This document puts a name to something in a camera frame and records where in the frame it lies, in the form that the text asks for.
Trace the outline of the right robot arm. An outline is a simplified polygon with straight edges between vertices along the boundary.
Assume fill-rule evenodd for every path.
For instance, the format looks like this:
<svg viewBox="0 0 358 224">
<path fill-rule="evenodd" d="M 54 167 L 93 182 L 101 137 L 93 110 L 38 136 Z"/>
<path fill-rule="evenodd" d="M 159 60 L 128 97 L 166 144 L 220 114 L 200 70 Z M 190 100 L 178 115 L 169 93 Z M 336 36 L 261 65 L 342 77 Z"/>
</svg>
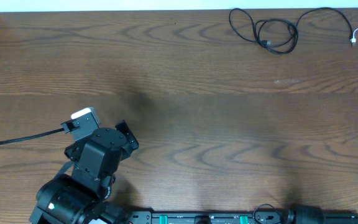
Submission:
<svg viewBox="0 0 358 224">
<path fill-rule="evenodd" d="M 283 219 L 284 224 L 323 224 L 322 209 L 307 205 L 293 205 Z"/>
</svg>

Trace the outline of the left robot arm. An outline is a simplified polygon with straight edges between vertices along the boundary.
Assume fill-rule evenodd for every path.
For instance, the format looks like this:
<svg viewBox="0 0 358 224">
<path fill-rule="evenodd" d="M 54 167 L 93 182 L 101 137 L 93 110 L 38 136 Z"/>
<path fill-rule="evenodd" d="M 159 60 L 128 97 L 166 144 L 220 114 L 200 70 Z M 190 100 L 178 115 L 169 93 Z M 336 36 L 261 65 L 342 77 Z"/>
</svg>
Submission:
<svg viewBox="0 0 358 224">
<path fill-rule="evenodd" d="M 107 201 L 119 163 L 139 143 L 125 121 L 101 128 L 85 116 L 62 123 L 73 135 L 66 147 L 69 158 L 56 176 L 37 193 L 31 223 L 126 223 L 126 212 Z"/>
</svg>

